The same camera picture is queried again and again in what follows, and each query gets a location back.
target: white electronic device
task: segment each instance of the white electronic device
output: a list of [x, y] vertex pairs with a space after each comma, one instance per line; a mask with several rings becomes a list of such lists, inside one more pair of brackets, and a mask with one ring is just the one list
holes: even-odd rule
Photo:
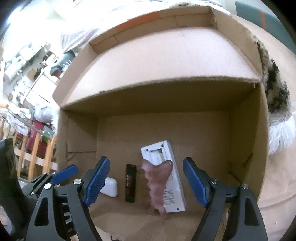
[[116, 197], [118, 194], [117, 181], [113, 178], [106, 177], [105, 185], [102, 187], [101, 193], [109, 197]]
[[163, 206], [167, 213], [185, 211], [185, 198], [180, 177], [169, 141], [158, 142], [141, 148], [143, 159], [153, 165], [159, 165], [166, 160], [173, 162], [173, 170], [163, 192]]

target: metal screw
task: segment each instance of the metal screw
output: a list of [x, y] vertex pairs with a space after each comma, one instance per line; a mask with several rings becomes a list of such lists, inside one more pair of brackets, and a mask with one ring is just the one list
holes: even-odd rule
[[81, 183], [81, 179], [78, 178], [78, 179], [75, 179], [74, 180], [74, 184], [75, 185], [79, 185], [80, 183]]
[[212, 184], [218, 184], [219, 180], [217, 178], [212, 178], [211, 182], [212, 182]]
[[51, 185], [50, 183], [47, 183], [47, 184], [44, 185], [44, 188], [45, 188], [45, 189], [50, 189], [51, 186], [52, 186], [52, 185]]
[[242, 184], [242, 188], [243, 188], [243, 189], [248, 189], [248, 188], [249, 188], [249, 186], [248, 186], [248, 184], [246, 184], [246, 183], [243, 183], [243, 184]]

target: bright light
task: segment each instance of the bright light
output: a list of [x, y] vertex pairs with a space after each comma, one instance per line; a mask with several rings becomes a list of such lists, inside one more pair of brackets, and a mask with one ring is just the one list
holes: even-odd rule
[[21, 7], [18, 7], [17, 9], [15, 9], [12, 14], [9, 16], [8, 18], [8, 23], [11, 23], [12, 21], [14, 21], [15, 19], [17, 19], [17, 15], [19, 14], [19, 12], [21, 11]]

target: black lighter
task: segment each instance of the black lighter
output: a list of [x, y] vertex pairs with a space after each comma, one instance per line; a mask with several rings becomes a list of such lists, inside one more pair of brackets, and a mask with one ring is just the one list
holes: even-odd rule
[[137, 166], [132, 164], [126, 165], [126, 201], [135, 202], [136, 193], [136, 173]]

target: brown box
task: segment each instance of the brown box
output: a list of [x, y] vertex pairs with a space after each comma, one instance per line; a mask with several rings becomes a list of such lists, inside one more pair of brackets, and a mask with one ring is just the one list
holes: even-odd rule
[[[77, 178], [101, 156], [110, 159], [118, 197], [100, 195], [90, 213], [96, 226], [120, 240], [192, 238], [204, 208], [182, 171], [187, 156], [211, 177], [247, 183], [260, 195], [268, 156], [261, 60], [253, 35], [234, 35], [227, 24], [245, 29], [209, 7], [135, 18], [87, 45], [53, 94], [62, 109], [59, 168], [77, 165]], [[186, 211], [166, 220], [146, 214], [140, 167], [140, 148], [163, 140], [171, 143], [186, 200]], [[138, 167], [133, 204], [125, 202], [127, 163]], [[218, 239], [223, 231], [221, 223]]]

